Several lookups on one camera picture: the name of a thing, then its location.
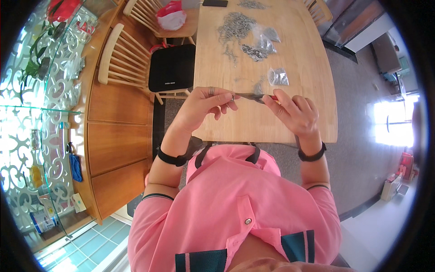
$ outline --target pink polo shirt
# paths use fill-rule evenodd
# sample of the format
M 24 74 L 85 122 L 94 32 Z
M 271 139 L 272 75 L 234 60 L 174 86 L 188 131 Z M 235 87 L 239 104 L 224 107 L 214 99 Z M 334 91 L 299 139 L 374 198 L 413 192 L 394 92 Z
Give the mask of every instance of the pink polo shirt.
M 308 190 L 281 177 L 265 151 L 256 164 L 248 145 L 211 147 L 199 169 L 193 157 L 176 198 L 144 196 L 128 241 L 132 271 L 226 271 L 248 233 L 288 261 L 330 264 L 341 243 L 329 189 Z

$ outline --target black frame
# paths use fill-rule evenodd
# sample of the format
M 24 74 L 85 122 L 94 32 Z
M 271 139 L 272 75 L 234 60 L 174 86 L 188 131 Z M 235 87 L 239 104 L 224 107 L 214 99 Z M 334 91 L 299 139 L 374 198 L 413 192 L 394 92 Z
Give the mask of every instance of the black frame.
M 380 0 L 402 34 L 415 66 L 422 100 L 422 145 L 419 184 L 402 235 L 379 271 L 431 271 L 435 218 L 435 3 L 422 0 Z M 1 67 L 37 1 L 1 3 Z M 18 232 L 1 191 L 1 266 L 7 271 L 43 271 Z

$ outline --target shirt sleeve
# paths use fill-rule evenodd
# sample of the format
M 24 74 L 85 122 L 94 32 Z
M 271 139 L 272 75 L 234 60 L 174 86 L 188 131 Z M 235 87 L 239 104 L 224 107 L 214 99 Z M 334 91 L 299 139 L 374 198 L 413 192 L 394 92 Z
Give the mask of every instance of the shirt sleeve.
M 128 236 L 128 260 L 135 271 L 136 260 L 141 260 L 141 269 L 147 270 L 151 263 L 157 242 L 173 198 L 164 194 L 149 194 L 136 207 Z
M 341 245 L 341 228 L 340 219 L 338 217 L 337 208 L 335 206 L 334 196 L 331 190 L 326 186 L 315 186 L 308 189 L 308 192 L 316 202 L 323 219 L 326 223 L 326 233 L 328 242 L 328 249 L 330 252 L 337 252 Z M 336 254 L 331 256 L 331 262 L 336 257 Z

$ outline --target white bag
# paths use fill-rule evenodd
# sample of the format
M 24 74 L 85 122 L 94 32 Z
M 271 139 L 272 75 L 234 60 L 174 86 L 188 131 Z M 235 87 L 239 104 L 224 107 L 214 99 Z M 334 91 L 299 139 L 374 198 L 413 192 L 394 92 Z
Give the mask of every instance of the white bag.
M 157 12 L 157 22 L 164 30 L 178 30 L 186 22 L 186 16 L 181 1 L 171 1 Z

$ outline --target hand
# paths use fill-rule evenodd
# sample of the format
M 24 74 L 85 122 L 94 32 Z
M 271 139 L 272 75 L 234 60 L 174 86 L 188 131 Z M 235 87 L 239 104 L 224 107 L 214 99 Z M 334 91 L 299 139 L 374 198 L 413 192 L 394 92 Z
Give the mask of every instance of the hand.
M 291 132 L 300 139 L 320 137 L 317 127 L 319 112 L 311 99 L 300 95 L 290 98 L 281 89 L 274 89 L 273 93 L 281 105 L 268 95 L 263 97 L 263 101 Z
M 177 113 L 172 125 L 192 133 L 201 126 L 207 114 L 213 113 L 215 120 L 219 120 L 221 113 L 226 114 L 228 108 L 234 111 L 238 109 L 234 101 L 230 102 L 233 96 L 235 99 L 240 98 L 233 95 L 234 92 L 215 87 L 212 97 L 209 97 L 208 93 L 209 87 L 194 88 Z

